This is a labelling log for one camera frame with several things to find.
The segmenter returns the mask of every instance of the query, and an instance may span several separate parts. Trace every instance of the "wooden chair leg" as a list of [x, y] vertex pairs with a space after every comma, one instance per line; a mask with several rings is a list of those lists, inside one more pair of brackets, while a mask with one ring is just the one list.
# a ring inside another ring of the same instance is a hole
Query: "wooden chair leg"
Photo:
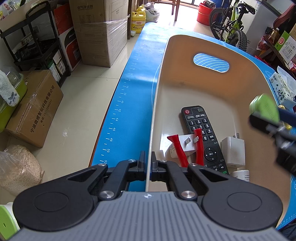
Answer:
[[177, 0], [177, 4], [176, 4], [176, 13], [175, 13], [175, 21], [177, 21], [178, 11], [179, 11], [179, 6], [180, 6], [180, 0]]
[[174, 14], [174, 10], [175, 10], [175, 5], [172, 5], [172, 15]]

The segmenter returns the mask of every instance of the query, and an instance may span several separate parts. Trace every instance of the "white towel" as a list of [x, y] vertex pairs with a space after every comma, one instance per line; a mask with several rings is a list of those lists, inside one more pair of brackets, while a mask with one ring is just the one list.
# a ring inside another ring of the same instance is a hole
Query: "white towel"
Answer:
[[6, 74], [0, 70], [0, 95], [9, 106], [16, 106], [20, 96], [10, 83]]

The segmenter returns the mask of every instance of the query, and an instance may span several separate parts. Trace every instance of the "blue mat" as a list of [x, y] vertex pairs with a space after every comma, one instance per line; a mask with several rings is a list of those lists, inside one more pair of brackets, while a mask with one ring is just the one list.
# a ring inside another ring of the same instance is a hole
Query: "blue mat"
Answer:
[[[148, 155], [153, 101], [160, 64], [168, 39], [177, 34], [218, 43], [250, 59], [265, 76], [279, 104], [269, 82], [274, 70], [260, 60], [236, 47], [203, 34], [147, 23], [135, 44], [111, 100], [98, 144], [95, 147], [93, 165], [107, 163], [110, 167], [114, 167], [119, 161], [130, 158], [138, 159], [142, 150]], [[296, 206], [291, 204], [296, 203], [296, 186], [294, 186], [296, 180], [292, 178], [291, 181], [290, 205], [279, 227], [283, 227], [296, 217]], [[144, 191], [145, 182], [132, 182], [129, 190]]]

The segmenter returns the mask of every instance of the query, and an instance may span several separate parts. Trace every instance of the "tile floor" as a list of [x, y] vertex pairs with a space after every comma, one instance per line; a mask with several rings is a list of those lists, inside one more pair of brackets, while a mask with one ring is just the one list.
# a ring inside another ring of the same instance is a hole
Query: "tile floor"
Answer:
[[[175, 26], [212, 36], [210, 28], [196, 21], [197, 9], [180, 6], [174, 22], [172, 6], [156, 4], [160, 11], [158, 24]], [[86, 168], [94, 144], [121, 73], [139, 37], [128, 40], [111, 68], [79, 64], [62, 86], [64, 98], [50, 126], [44, 147], [33, 147], [14, 137], [8, 145], [25, 145], [45, 170], [46, 182]], [[14, 196], [1, 189], [0, 203], [6, 204]]]

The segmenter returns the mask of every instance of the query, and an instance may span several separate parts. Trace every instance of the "green bicycle frame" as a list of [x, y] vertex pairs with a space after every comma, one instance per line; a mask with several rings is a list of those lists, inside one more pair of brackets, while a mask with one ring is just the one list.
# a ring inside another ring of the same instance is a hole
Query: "green bicycle frame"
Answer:
[[228, 43], [230, 40], [228, 39], [236, 30], [239, 30], [242, 27], [242, 13], [239, 13], [239, 9], [237, 7], [239, 1], [235, 1], [232, 11], [232, 16], [230, 21], [235, 21], [231, 25], [231, 30], [227, 33], [225, 42]]

